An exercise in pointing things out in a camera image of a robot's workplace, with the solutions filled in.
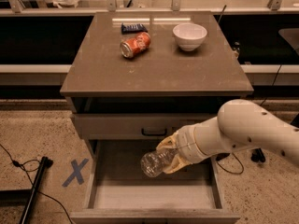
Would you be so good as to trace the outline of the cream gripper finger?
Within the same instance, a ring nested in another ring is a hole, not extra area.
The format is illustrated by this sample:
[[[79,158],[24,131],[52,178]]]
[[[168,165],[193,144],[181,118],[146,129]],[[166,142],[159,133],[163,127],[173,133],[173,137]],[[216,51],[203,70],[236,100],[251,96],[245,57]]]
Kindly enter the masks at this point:
[[[190,164],[191,163],[189,161],[181,157],[179,154],[176,154],[170,164],[164,168],[164,173],[173,174]]]
[[[156,147],[157,150],[162,150],[162,149],[174,149],[177,147],[176,142],[177,142],[177,132],[174,132],[172,135],[167,136],[165,139],[163,139],[158,146]]]

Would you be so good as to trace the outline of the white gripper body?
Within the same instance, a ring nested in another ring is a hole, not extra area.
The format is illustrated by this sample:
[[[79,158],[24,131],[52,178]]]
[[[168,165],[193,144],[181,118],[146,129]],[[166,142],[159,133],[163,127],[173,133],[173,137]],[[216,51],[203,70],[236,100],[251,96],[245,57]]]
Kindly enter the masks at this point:
[[[187,125],[177,130],[176,146],[179,155],[191,164],[199,163],[206,159],[195,140],[195,126]]]

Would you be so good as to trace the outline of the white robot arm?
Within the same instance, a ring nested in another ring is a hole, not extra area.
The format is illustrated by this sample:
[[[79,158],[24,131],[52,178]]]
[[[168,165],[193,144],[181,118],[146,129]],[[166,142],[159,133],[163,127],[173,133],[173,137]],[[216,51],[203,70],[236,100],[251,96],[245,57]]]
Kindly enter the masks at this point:
[[[166,174],[214,155],[255,148],[266,149],[299,165],[299,130],[242,99],[222,105],[215,118],[179,128],[157,146],[162,152],[175,151],[162,169]]]

